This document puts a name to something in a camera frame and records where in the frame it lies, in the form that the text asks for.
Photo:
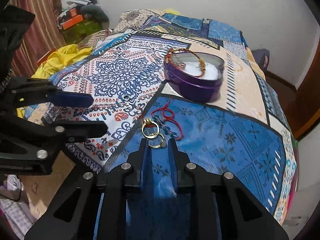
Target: pile of clothes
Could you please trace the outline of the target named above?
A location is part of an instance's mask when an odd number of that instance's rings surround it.
[[[70,0],[67,1],[67,10],[63,11],[57,18],[57,27],[62,29],[62,24],[70,20],[70,10],[76,9],[77,13],[82,15],[85,19],[94,19],[102,24],[102,28],[106,29],[109,25],[109,18],[100,8],[97,0]]]

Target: red string bracelet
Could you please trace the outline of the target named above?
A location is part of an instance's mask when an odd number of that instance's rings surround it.
[[[182,128],[181,128],[180,124],[176,120],[174,120],[174,112],[171,109],[168,108],[168,106],[171,104],[171,102],[172,102],[172,100],[167,102],[163,107],[160,107],[160,108],[152,111],[151,112],[151,116],[153,116],[158,111],[162,111],[162,115],[164,117],[163,122],[172,122],[178,127],[179,132],[180,132],[180,136],[176,137],[175,140],[180,141],[180,140],[183,139],[184,135],[183,135],[183,131],[182,131]],[[141,123],[143,123],[142,108],[141,107],[136,107],[136,108],[138,110],[141,110],[140,119],[141,119]],[[171,116],[165,115],[166,111],[171,113]],[[155,127],[155,125],[154,124],[147,124],[145,127]]]

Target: purple tin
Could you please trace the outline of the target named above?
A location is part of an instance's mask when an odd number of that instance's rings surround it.
[[[184,98],[197,103],[209,103],[220,98],[220,86],[223,82],[224,60],[215,55],[206,53],[196,53],[206,63],[215,65],[218,69],[218,79],[207,80],[191,76],[164,60],[164,74],[170,86]],[[173,63],[178,62],[199,62],[190,52],[173,54]]]

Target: striped curtain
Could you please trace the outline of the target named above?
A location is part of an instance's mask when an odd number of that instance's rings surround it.
[[[9,4],[36,15],[12,59],[15,76],[31,77],[37,69],[36,62],[44,54],[65,46],[56,26],[56,17],[61,13],[61,0],[10,0]]]

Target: gold ring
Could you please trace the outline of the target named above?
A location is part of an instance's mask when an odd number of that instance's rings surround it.
[[[145,133],[144,133],[143,130],[144,130],[144,127],[145,127],[147,124],[148,124],[148,125],[149,125],[149,124],[154,124],[154,125],[157,127],[156,133],[151,133],[151,134],[149,134],[149,135],[145,135]],[[159,132],[160,132],[159,125],[158,125],[156,122],[153,122],[150,118],[143,120],[143,124],[142,124],[141,130],[142,130],[143,136],[144,136],[145,138],[147,138],[147,139],[156,138],[156,137],[158,136]]]
[[[167,143],[166,143],[166,141],[165,141],[164,136],[163,136],[161,133],[159,133],[159,135],[162,137],[160,144],[155,145],[155,146],[149,144],[149,146],[150,146],[151,148],[160,148],[160,147],[161,147],[161,148],[165,148],[165,147],[167,146]]]

